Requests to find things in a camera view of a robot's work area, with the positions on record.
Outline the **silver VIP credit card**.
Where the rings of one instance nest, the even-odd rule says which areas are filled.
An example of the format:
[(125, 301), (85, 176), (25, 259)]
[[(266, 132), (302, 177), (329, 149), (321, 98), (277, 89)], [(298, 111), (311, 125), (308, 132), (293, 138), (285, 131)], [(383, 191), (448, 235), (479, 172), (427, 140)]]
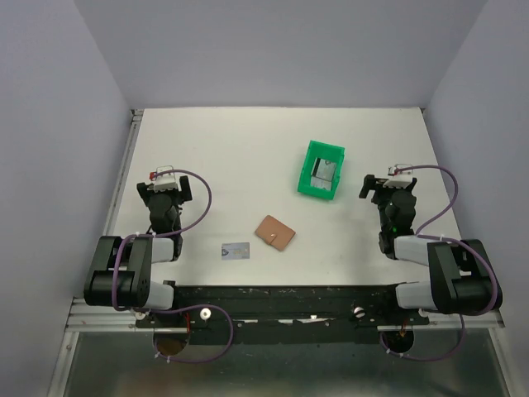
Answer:
[(249, 242), (223, 243), (221, 258), (223, 261), (246, 260), (250, 258)]

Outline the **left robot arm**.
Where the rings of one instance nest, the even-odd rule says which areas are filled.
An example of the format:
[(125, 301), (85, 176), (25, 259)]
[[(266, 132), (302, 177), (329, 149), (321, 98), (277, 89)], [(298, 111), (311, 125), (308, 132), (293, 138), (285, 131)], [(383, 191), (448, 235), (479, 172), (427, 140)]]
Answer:
[[(182, 228), (182, 204), (193, 199), (188, 177), (164, 175), (151, 184), (137, 186), (149, 210), (150, 230), (155, 234)], [(166, 327), (177, 325), (183, 306), (174, 300), (174, 287), (151, 280), (151, 266), (157, 261), (178, 260), (183, 238), (139, 237), (125, 242), (119, 236), (98, 240), (83, 288), (86, 304), (117, 306), (124, 309), (154, 309), (155, 317)]]

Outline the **tan leather card holder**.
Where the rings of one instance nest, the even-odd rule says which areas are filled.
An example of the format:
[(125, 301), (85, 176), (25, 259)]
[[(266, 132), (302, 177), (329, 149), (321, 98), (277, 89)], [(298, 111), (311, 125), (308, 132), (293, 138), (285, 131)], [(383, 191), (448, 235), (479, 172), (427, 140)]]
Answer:
[(296, 232), (280, 222), (278, 219), (267, 215), (255, 229), (255, 235), (267, 245), (278, 251), (283, 251), (294, 238)]

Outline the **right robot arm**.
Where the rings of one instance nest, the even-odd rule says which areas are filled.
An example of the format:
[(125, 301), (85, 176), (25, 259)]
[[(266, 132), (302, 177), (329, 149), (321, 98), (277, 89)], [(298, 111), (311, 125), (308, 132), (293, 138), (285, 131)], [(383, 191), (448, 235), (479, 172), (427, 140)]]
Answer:
[(424, 265), (428, 281), (407, 282), (380, 306), (382, 318), (402, 322), (411, 309), (443, 314), (480, 315), (499, 309), (503, 292), (488, 262), (481, 241), (452, 241), (445, 237), (419, 237), (412, 229), (417, 179), (411, 175), (377, 178), (366, 175), (359, 197), (373, 194), (379, 211), (379, 248), (394, 261)]

